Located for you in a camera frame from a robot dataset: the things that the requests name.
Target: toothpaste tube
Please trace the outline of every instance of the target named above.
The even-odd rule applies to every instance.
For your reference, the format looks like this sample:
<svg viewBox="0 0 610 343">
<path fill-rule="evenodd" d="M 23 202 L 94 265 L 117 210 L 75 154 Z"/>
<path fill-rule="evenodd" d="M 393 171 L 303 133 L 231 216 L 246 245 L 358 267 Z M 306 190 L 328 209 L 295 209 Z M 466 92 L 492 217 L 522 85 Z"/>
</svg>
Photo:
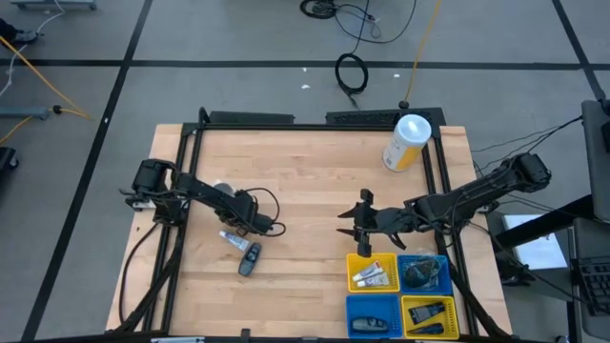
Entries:
<svg viewBox="0 0 610 343">
<path fill-rule="evenodd" d="M 231 242 L 231 244 L 233 244 L 236 248 L 240 249 L 243 252 L 245 252 L 246 248 L 248 248 L 248 245 L 250 245 L 250 241 L 236 234 L 221 231 L 220 235 L 227 238 L 227 240 Z"/>
<path fill-rule="evenodd" d="M 388 279 L 388 274 L 385 272 L 362 281 L 358 281 L 356 284 L 358 287 L 388 286 L 390 284 L 390 280 Z"/>
<path fill-rule="evenodd" d="M 352 276 L 352 280 L 360 281 L 360 280 L 365 279 L 367 277 L 371 277 L 371 276 L 375 276 L 377 274 L 381 274 L 382 272 L 383 272 L 383 268 L 381 268 L 381 264 L 379 263 L 379 261 L 375 261 L 369 267 L 363 269 L 362 271 L 360 271 L 356 275 Z"/>
</svg>

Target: white paper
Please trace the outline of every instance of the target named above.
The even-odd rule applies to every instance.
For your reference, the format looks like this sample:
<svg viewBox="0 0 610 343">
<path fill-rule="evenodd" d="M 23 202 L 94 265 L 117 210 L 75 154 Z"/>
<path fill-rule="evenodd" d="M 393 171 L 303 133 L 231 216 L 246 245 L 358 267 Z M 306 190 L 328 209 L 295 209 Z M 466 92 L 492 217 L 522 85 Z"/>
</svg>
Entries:
<svg viewBox="0 0 610 343">
<path fill-rule="evenodd" d="M 502 219 L 506 230 L 511 230 L 538 217 L 540 214 L 509 214 Z M 554 233 L 515 247 L 515 253 L 518 260 L 529 265 L 532 271 L 568 267 Z"/>
</svg>

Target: blue bin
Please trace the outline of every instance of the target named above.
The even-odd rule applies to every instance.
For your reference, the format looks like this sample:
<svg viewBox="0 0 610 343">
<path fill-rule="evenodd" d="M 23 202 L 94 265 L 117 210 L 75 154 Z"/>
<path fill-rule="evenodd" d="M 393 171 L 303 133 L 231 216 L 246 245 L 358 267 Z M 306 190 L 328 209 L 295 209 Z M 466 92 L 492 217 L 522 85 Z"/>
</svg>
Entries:
<svg viewBox="0 0 610 343">
<path fill-rule="evenodd" d="M 440 272 L 438 272 L 438 285 L 431 290 L 412 289 L 404 283 L 404 272 L 407 269 L 407 264 L 415 262 L 425 255 L 399 255 L 398 256 L 398 274 L 400 275 L 400 291 L 404 294 L 411 295 L 452 295 L 454 289 L 451 285 L 451 276 L 449 275 L 449 264 L 447 257 L 442 255 L 432 255 L 440 263 Z"/>
<path fill-rule="evenodd" d="M 402 337 L 400 300 L 395 294 L 348 295 L 345 299 L 347 334 L 350 338 L 398 338 Z M 372 316 L 388 322 L 387 333 L 353 333 L 352 320 Z"/>
</svg>

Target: yellow bin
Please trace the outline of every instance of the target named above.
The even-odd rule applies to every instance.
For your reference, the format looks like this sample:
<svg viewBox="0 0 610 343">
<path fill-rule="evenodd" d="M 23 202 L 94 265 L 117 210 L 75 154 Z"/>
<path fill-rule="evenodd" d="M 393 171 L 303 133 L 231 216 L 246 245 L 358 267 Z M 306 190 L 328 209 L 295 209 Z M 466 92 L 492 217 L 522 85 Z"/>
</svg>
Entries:
<svg viewBox="0 0 610 343">
<path fill-rule="evenodd" d="M 370 258 L 359 256 L 357 253 L 348 253 L 346 260 L 347 284 L 351 293 L 392 293 L 400 291 L 397 255 L 395 253 L 373 253 Z M 383 271 L 388 274 L 390 284 L 388 286 L 358 287 L 352 276 L 369 267 L 375 261 L 379 261 Z"/>
<path fill-rule="evenodd" d="M 409 314 L 409 309 L 431 305 L 437 302 L 442 302 L 445 305 L 445 311 L 439 313 L 428 320 L 415 325 Z M 445 295 L 403 295 L 400 299 L 400 308 L 402 310 L 402 330 L 404 336 L 410 339 L 424 340 L 457 340 L 459 338 L 458 317 L 456 316 L 456 305 L 453 296 Z M 412 334 L 409 331 L 419 329 L 431 324 L 442 324 L 445 332 L 441 334 Z"/>
</svg>

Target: wooden table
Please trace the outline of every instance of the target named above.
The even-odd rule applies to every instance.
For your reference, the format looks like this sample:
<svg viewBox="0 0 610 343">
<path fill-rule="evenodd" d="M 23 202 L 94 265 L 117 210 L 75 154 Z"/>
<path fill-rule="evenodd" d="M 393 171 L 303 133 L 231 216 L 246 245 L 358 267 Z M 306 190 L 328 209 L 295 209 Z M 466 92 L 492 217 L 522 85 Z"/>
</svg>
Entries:
<svg viewBox="0 0 610 343">
<path fill-rule="evenodd" d="M 159 125 L 150 157 L 174 161 L 180 130 L 180 125 Z M 441 132 L 452 186 L 475 179 L 465 129 L 441 127 Z M 381 154 L 390 136 L 380 131 L 205 131 L 197 177 L 207 183 L 222 180 L 236 189 L 268 188 L 279 199 L 279 219 L 288 230 L 278 238 L 248 235 L 263 248 L 254 273 L 246 278 L 237 274 L 242 252 L 218 234 L 223 225 L 213 211 L 194 203 L 170 334 L 236 336 L 242 328 L 250 328 L 253 336 L 346 337 L 345 255 L 356 252 L 356 242 L 335 231 L 352 227 L 350 219 L 336 216 L 359 200 L 361 188 L 375 194 L 376 208 L 399 207 L 402 201 L 427 193 L 421 158 L 406 172 L 383 166 Z M 434 149 L 431 155 L 440 185 Z M 257 197 L 260 211 L 273 215 L 271 197 L 265 193 Z M 126 256 L 152 225 L 152 217 L 153 211 L 135 214 Z M 485 225 L 481 217 L 474 222 Z M 157 230 L 140 247 L 130 265 L 126 314 L 150 286 L 159 234 Z M 489 237 L 472 228 L 465 228 L 461 237 L 473 293 L 510 332 Z M 371 240 L 374 252 L 436 252 L 433 232 L 403 234 L 406 252 L 385 235 Z M 109 329 L 119 324 L 118 286 Z M 461 296 L 457 290 L 455 294 L 460 330 L 468 333 Z M 159 327 L 164 297 L 162 291 L 154 328 Z"/>
</svg>

